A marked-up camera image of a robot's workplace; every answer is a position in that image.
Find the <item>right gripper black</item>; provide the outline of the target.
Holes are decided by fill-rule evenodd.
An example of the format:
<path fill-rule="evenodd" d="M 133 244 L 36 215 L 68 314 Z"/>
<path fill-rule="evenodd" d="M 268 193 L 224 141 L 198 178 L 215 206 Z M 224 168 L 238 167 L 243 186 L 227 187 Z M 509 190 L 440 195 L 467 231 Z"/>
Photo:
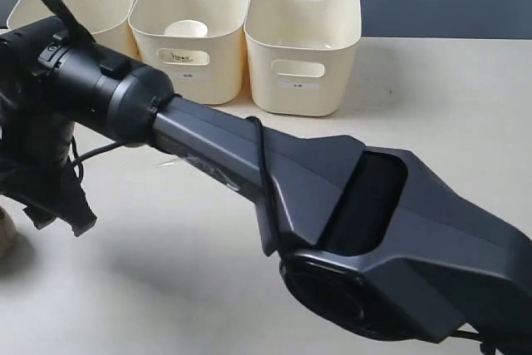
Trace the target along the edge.
<path fill-rule="evenodd" d="M 1 96 L 1 194 L 22 203 L 36 229 L 59 218 L 75 237 L 97 221 L 69 156 L 74 122 L 24 100 Z"/>

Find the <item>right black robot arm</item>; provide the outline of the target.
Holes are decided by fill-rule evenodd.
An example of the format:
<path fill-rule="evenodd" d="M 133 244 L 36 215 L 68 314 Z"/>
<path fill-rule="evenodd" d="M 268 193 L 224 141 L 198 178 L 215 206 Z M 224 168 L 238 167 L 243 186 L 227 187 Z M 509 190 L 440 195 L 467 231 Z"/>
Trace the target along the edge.
<path fill-rule="evenodd" d="M 531 241 L 408 150 L 297 138 L 177 94 L 96 42 L 62 0 L 1 36 L 1 193 L 37 228 L 96 223 L 75 124 L 176 155 L 254 203 L 265 254 L 307 309 L 378 341 L 531 351 Z"/>

